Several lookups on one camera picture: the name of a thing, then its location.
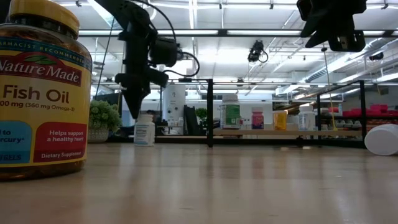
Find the black metal pole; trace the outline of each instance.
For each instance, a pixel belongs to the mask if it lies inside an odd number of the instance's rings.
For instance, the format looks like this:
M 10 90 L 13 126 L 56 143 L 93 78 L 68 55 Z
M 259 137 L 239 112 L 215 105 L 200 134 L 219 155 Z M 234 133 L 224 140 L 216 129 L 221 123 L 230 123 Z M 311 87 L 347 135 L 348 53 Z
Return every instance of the black metal pole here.
M 163 121 L 163 98 L 162 94 L 163 93 L 163 88 L 160 88 L 160 122 Z
M 213 147 L 213 79 L 207 82 L 207 146 Z
M 318 131 L 322 130 L 322 126 L 321 126 L 321 122 L 322 122 L 322 118 L 321 118 L 321 95 L 318 94 L 317 95 L 317 122 L 318 122 Z
M 365 81 L 359 81 L 359 92 L 361 97 L 361 123 L 362 123 L 362 139 L 365 141 L 367 129 L 366 123 L 368 122 L 366 119 L 366 101 L 365 101 Z

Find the green plant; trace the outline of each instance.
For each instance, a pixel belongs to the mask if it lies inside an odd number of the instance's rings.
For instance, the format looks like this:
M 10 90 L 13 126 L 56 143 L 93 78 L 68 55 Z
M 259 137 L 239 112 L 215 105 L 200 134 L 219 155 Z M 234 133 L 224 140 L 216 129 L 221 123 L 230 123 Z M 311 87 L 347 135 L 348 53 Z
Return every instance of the green plant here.
M 89 128 L 106 128 L 111 131 L 117 131 L 121 124 L 122 120 L 119 117 L 117 105 L 110 105 L 108 102 L 96 100 L 90 103 Z
M 200 119 L 199 125 L 203 128 L 207 128 L 207 109 L 198 108 L 195 110 L 195 114 Z

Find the ceiling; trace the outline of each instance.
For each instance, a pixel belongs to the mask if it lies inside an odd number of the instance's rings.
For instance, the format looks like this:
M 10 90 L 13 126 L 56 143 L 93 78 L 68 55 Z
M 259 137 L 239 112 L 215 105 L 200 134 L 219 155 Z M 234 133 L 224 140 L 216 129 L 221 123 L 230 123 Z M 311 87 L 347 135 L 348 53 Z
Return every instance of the ceiling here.
M 67 7 L 80 20 L 81 29 L 109 30 L 103 12 L 93 7 L 90 1 L 80 1 L 82 7 L 75 6 L 75 1 L 56 1 Z M 270 1 L 260 0 L 171 0 L 150 1 L 162 10 L 170 19 L 175 29 L 302 29 L 296 0 L 273 0 L 273 9 L 269 9 Z M 356 29 L 381 30 L 398 27 L 398 0 L 387 0 L 389 7 L 381 9 L 384 1 L 368 0 L 368 10 L 363 14 L 354 15 Z M 158 13 L 152 22 L 157 29 L 170 29 L 166 20 Z M 262 65 L 250 66 L 247 61 L 249 48 L 256 40 L 262 40 L 269 54 L 269 60 Z M 102 62 L 108 43 L 106 37 L 80 37 L 78 39 L 90 52 L 93 60 Z M 177 42 L 184 51 L 195 52 L 200 61 L 198 78 L 214 78 L 219 82 L 236 81 L 244 78 L 246 82 L 299 82 L 309 72 L 325 65 L 322 46 L 306 49 L 302 44 L 307 39 L 297 37 L 255 38 L 255 37 L 177 37 Z M 367 43 L 374 38 L 366 39 Z M 385 60 L 396 58 L 398 45 L 384 50 Z M 104 78 L 112 78 L 122 70 L 123 42 L 112 37 L 105 58 Z M 328 62 L 332 62 L 345 53 L 326 51 Z M 369 66 L 376 66 L 383 61 L 364 62 L 363 58 L 354 63 L 341 66 L 331 73 L 334 82 L 344 77 L 363 71 Z M 177 62 L 173 69 L 186 72 L 192 68 L 191 61 Z M 170 74 L 170 78 L 179 78 Z

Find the nature made label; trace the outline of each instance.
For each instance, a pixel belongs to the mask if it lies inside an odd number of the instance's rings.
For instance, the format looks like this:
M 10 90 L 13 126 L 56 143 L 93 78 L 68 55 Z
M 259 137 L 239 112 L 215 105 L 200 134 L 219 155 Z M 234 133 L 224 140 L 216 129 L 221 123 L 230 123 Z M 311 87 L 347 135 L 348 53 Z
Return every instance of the nature made label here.
M 0 37 L 0 167 L 86 159 L 91 59 Z

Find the plant pot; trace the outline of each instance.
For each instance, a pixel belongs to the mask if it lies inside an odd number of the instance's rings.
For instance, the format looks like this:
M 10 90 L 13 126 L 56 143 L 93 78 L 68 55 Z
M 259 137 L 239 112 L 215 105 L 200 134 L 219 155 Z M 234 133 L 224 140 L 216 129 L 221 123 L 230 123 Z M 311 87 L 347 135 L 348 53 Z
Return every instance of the plant pot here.
M 101 129 L 88 129 L 88 143 L 102 143 L 108 139 L 109 129 L 101 128 Z

